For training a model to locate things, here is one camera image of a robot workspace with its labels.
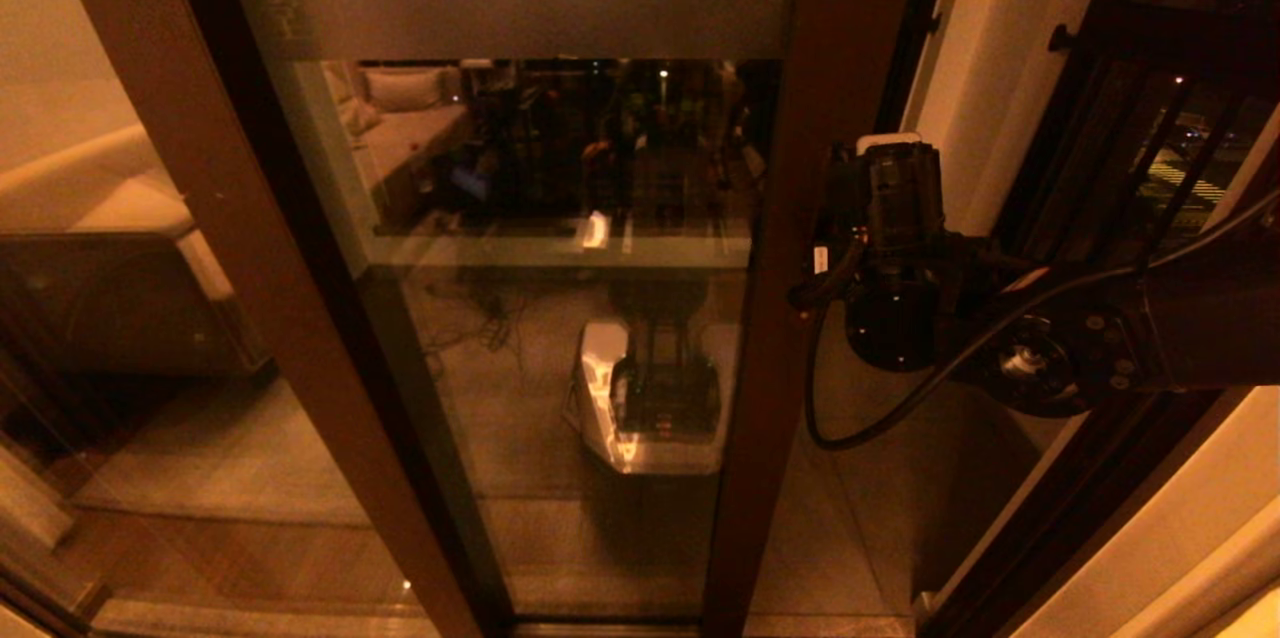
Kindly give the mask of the brown framed sliding glass door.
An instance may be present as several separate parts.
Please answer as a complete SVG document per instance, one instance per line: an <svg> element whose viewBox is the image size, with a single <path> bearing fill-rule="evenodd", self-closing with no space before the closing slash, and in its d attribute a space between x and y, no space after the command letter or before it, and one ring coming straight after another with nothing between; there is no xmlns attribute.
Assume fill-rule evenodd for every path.
<svg viewBox="0 0 1280 638"><path fill-rule="evenodd" d="M484 638L739 638L906 0L239 0Z"/></svg>

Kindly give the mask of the dark wooden door jamb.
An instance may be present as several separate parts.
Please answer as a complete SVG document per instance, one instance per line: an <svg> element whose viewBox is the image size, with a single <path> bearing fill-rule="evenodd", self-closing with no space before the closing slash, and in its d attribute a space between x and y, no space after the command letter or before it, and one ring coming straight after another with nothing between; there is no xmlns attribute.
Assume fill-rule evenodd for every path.
<svg viewBox="0 0 1280 638"><path fill-rule="evenodd" d="M916 638L1192 638L1280 591L1280 386L1157 395L1068 429Z"/></svg>

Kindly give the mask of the brown framed fixed glass panel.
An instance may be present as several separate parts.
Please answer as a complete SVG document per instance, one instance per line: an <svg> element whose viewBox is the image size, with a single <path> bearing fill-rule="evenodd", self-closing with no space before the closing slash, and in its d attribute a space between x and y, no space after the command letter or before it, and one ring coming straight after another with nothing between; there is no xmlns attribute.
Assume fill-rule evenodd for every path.
<svg viewBox="0 0 1280 638"><path fill-rule="evenodd" d="M270 360L74 443L0 377L0 635L497 638L238 0L0 0L0 172L140 123Z"/></svg>

